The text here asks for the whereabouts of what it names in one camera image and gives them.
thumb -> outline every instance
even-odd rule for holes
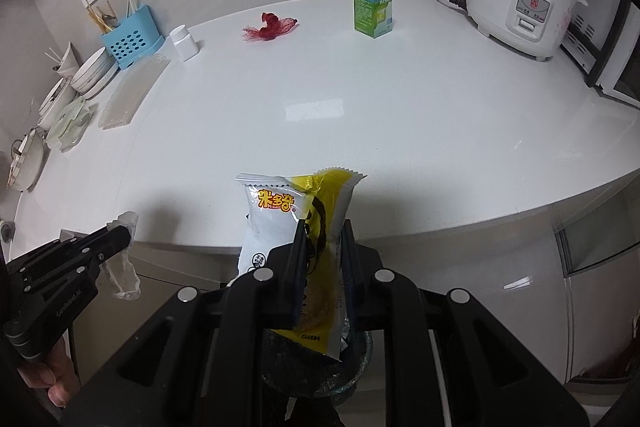
[[[26,363],[18,368],[18,373],[32,389],[46,389],[56,383],[53,371],[42,362]]]

human hand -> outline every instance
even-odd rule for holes
[[[49,399],[57,407],[66,407],[80,391],[74,364],[66,355],[64,338],[57,341],[43,362],[27,362],[18,372],[32,389],[48,389]]]

silver screw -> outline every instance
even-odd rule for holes
[[[178,292],[178,300],[182,302],[193,301],[198,296],[198,290],[193,286],[185,286]]]
[[[451,292],[451,300],[458,304],[466,304],[469,302],[469,293],[466,290],[456,288]]]
[[[391,282],[393,279],[396,278],[396,274],[394,274],[391,270],[387,270],[382,269],[382,270],[378,270],[374,277],[376,278],[376,280],[380,281],[380,282]]]
[[[268,281],[273,277],[273,270],[271,268],[258,268],[254,270],[254,279],[257,281]]]

rice cooker control panel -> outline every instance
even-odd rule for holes
[[[549,10],[551,3],[548,0],[513,0],[506,26],[529,41],[539,41]]]

microwave door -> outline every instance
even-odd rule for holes
[[[632,3],[597,84],[602,92],[640,107],[640,9]]]

